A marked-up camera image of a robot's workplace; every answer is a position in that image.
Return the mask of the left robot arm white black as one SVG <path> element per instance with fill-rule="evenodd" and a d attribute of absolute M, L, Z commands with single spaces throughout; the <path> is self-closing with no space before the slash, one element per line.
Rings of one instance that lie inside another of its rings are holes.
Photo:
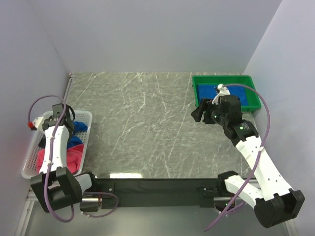
<path fill-rule="evenodd" d="M 67 143 L 74 132 L 68 105 L 52 106 L 52 115 L 42 124 L 46 144 L 39 174 L 31 177 L 31 188 L 46 213 L 80 203 L 83 194 L 92 198 L 99 185 L 91 173 L 74 176 L 67 168 Z"/>

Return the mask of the pink towel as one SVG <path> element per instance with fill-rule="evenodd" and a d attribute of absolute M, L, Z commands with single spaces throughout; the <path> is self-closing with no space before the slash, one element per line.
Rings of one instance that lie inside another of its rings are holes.
<path fill-rule="evenodd" d="M 67 168 L 72 174 L 77 173 L 79 170 L 82 154 L 83 154 L 83 149 L 84 149 L 84 144 L 79 144 L 79 145 L 76 145 L 67 149 L 67 152 L 66 152 Z M 37 153 L 36 170 L 38 173 L 40 171 L 40 168 L 43 165 L 44 154 L 45 154 L 44 149 L 40 150 Z"/>

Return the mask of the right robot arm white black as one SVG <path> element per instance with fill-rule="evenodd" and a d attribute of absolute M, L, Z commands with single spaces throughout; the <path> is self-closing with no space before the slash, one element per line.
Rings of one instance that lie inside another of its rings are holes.
<path fill-rule="evenodd" d="M 280 174 L 264 148 L 263 140 L 255 126 L 243 119 L 241 102 L 237 96 L 224 95 L 214 103 L 203 98 L 191 113 L 196 122 L 218 124 L 225 136 L 241 153 L 255 176 L 256 188 L 235 172 L 220 174 L 217 192 L 221 196 L 238 195 L 254 209 L 254 213 L 265 228 L 297 217 L 305 197 L 300 190 L 293 190 Z"/>

